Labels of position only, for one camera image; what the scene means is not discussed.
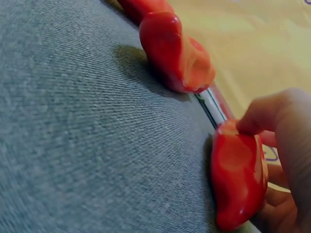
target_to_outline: hand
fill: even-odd
[[[291,88],[256,99],[237,128],[277,148],[282,166],[268,165],[269,182],[291,191],[269,187],[254,225],[263,233],[310,232],[311,95]]]

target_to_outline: gray fabric surface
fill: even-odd
[[[0,0],[0,232],[216,232],[213,128],[100,0]]]

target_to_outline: red plastic toy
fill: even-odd
[[[150,12],[174,12],[165,0],[117,0],[125,13],[136,23]]]
[[[182,23],[171,12],[153,12],[139,27],[140,42],[148,60],[160,70],[165,85],[177,92],[200,93],[215,78],[204,48],[183,33]]]
[[[236,229],[260,209],[268,184],[260,138],[240,134],[236,123],[224,122],[213,137],[211,178],[216,224],[223,231]]]

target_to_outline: yellow paper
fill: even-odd
[[[311,92],[311,5],[304,0],[169,0],[184,31],[209,52],[236,117],[284,88]]]

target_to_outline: blue ink mark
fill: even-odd
[[[277,155],[276,151],[272,147],[269,147],[269,149],[273,152],[273,154],[275,155],[275,158],[273,158],[273,159],[267,159],[266,158],[266,160],[267,161],[277,161],[278,160],[278,155]]]

